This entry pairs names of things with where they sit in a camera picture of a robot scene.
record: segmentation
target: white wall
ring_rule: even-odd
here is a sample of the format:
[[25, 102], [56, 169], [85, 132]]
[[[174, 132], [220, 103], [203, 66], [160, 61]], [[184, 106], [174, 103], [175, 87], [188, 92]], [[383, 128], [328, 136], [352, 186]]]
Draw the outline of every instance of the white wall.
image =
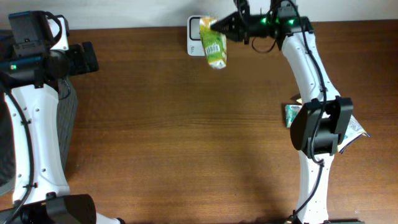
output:
[[[268, 10], [269, 0], [249, 0], [252, 12]], [[312, 21], [398, 19], [398, 0], [297, 0]], [[44, 10], [62, 14], [71, 29], [185, 26], [193, 14], [224, 17], [233, 0], [0, 0], [0, 29], [11, 12]]]

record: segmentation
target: green juice pouch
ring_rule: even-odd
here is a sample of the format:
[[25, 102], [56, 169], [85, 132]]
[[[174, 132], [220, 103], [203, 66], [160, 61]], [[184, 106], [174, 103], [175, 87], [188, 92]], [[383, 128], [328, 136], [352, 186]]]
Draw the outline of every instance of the green juice pouch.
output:
[[200, 39], [209, 65], [222, 69], [226, 67], [226, 37], [210, 29], [215, 22], [217, 20], [211, 17], [200, 18]]

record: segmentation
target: snack packet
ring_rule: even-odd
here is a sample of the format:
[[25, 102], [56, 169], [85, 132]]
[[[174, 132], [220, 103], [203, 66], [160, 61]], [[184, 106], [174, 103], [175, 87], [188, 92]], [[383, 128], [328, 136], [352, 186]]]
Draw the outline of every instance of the snack packet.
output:
[[222, 69], [226, 67], [226, 37], [210, 29], [215, 22], [217, 20], [211, 17], [200, 18], [200, 39], [209, 65]]
[[286, 128], [290, 128], [294, 118], [296, 118], [297, 114], [301, 110], [301, 105], [286, 105], [285, 112], [286, 112]]

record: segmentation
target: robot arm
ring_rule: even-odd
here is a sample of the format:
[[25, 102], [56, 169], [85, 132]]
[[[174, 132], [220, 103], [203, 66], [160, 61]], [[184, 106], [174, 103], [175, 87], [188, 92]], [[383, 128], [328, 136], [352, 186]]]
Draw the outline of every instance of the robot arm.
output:
[[[292, 67], [303, 99], [303, 109], [290, 129], [292, 143], [300, 158], [300, 195], [296, 212], [286, 223], [296, 223], [297, 220], [300, 223], [324, 223], [328, 220], [326, 196], [330, 167], [337, 145], [345, 135], [353, 110], [352, 102], [349, 98], [342, 99], [331, 84], [317, 52], [311, 23], [307, 17], [298, 16], [297, 8], [294, 8], [296, 6], [292, 5], [294, 1], [271, 1], [272, 13], [264, 15], [250, 15], [246, 1], [235, 3], [238, 12], [213, 24], [211, 28], [231, 40], [244, 40], [245, 44], [249, 43], [250, 37], [274, 38]], [[328, 117], [320, 119], [323, 105]], [[315, 154], [312, 155], [310, 142], [314, 129], [318, 131], [315, 131]], [[316, 161], [323, 159], [323, 164], [315, 163], [313, 157]]]
[[89, 195], [70, 195], [60, 159], [58, 81], [98, 70], [92, 44], [68, 45], [68, 22], [63, 16], [32, 11], [11, 14], [9, 19], [16, 56], [0, 61], [0, 86], [6, 93], [14, 136], [16, 208], [0, 211], [0, 222], [124, 223], [96, 213]]

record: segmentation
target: wooden tabletop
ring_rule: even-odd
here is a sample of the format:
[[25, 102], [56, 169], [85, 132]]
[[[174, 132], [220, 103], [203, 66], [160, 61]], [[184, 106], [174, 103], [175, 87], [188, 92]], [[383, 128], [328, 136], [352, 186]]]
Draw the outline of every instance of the wooden tabletop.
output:
[[[398, 21], [314, 27], [331, 81], [371, 135], [335, 157], [330, 218], [397, 223]], [[213, 70], [188, 56], [185, 27], [71, 31], [70, 43], [87, 40], [100, 71], [72, 78], [71, 194], [90, 194], [98, 212], [127, 223], [292, 213], [300, 164], [283, 106], [299, 89], [281, 52], [228, 42], [227, 67]], [[0, 198], [0, 209], [10, 206], [10, 194]]]

